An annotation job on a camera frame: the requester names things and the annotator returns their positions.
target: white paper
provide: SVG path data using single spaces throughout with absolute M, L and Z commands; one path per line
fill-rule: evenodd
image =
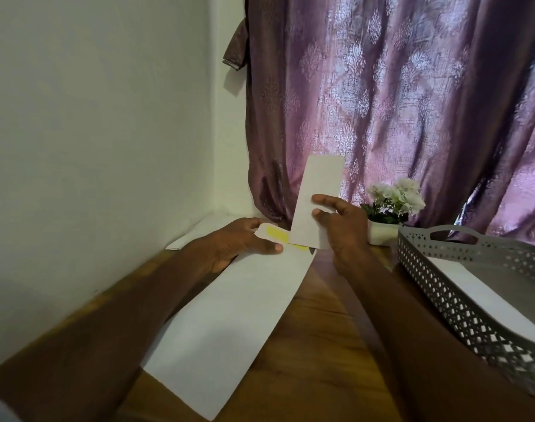
M 208 420 L 226 404 L 302 282 L 314 255 L 262 224 L 279 255 L 240 255 L 165 326 L 143 368 Z
M 225 212 L 213 212 L 195 225 L 192 229 L 190 229 L 187 234 L 168 245 L 165 249 L 179 250 L 190 241 L 204 237 L 205 235 L 210 234 L 217 229 L 227 226 L 230 222 L 239 218 L 241 218 L 241 216 L 230 215 Z
M 311 200 L 313 194 L 339 195 L 344 163 L 345 159 L 341 155 L 308 156 L 289 242 L 315 249 L 330 248 L 326 229 L 314 220 L 312 211 L 316 208 L 325 212 L 332 212 L 332 210 L 314 204 Z
M 535 324 L 474 276 L 459 262 L 428 258 L 490 317 L 509 330 L 535 342 Z

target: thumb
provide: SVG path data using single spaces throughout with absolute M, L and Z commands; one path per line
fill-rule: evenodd
M 250 239 L 250 250 L 255 250 L 257 253 L 264 255 L 277 255 L 283 251 L 283 246 L 273 241 L 259 238 L 257 235 L 252 235 Z
M 327 228 L 332 213 L 328 213 L 320 209 L 314 209 L 312 211 L 312 216 L 320 225 L 322 225 L 324 228 Z

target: gray plastic basket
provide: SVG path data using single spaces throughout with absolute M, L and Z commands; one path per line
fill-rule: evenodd
M 460 231 L 476 244 L 435 241 L 430 234 Z M 535 342 L 507 329 L 463 293 L 426 256 L 458 261 L 535 323 L 535 246 L 443 225 L 400 227 L 398 258 L 455 335 L 476 355 L 535 396 Z

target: white flower pot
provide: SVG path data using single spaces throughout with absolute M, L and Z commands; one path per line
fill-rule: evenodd
M 373 246 L 392 247 L 398 240 L 399 227 L 400 225 L 369 221 L 367 241 Z

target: curtain pattern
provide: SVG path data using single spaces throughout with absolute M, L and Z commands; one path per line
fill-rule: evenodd
M 535 0 L 246 10 L 249 184 L 264 215 L 291 220 L 308 155 L 341 154 L 348 201 L 407 176 L 427 203 L 412 224 L 459 216 L 535 242 Z

